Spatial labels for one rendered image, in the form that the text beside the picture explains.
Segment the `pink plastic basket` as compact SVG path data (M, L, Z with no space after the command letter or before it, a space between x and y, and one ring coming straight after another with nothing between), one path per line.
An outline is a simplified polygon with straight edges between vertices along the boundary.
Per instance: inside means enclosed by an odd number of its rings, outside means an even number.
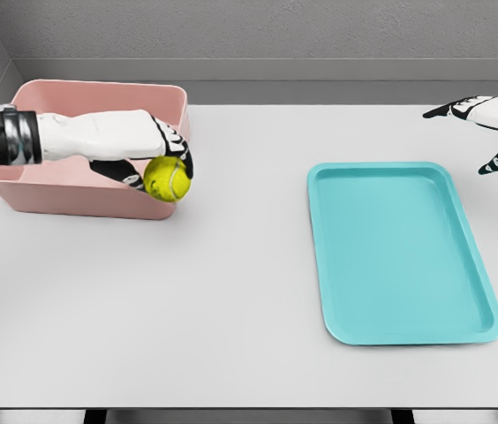
M190 136L187 94L173 85L37 79L21 86L12 103L20 110L68 117L143 109ZM0 197L19 212L74 216L162 220L176 208L92 171L82 156L0 166Z

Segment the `blue plastic tray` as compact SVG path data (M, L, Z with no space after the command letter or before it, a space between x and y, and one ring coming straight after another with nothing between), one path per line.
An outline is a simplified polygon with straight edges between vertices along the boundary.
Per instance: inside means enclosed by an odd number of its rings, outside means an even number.
M347 345L498 338L498 300L448 171L320 163L307 175L324 324Z

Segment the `yellow tennis ball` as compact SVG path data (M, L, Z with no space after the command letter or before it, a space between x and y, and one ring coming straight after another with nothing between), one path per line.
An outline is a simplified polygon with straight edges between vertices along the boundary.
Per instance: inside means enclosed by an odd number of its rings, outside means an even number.
M153 158L144 169L143 183L146 192L159 201L182 200L191 187L183 161L177 157Z

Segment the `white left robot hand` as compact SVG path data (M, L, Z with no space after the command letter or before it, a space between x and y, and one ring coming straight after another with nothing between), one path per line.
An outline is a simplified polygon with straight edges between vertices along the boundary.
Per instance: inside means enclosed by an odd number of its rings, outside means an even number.
M173 127L144 110L94 113L98 135L91 142L89 166L95 173L147 193L143 175L156 157L181 159L193 179L193 160L188 141Z

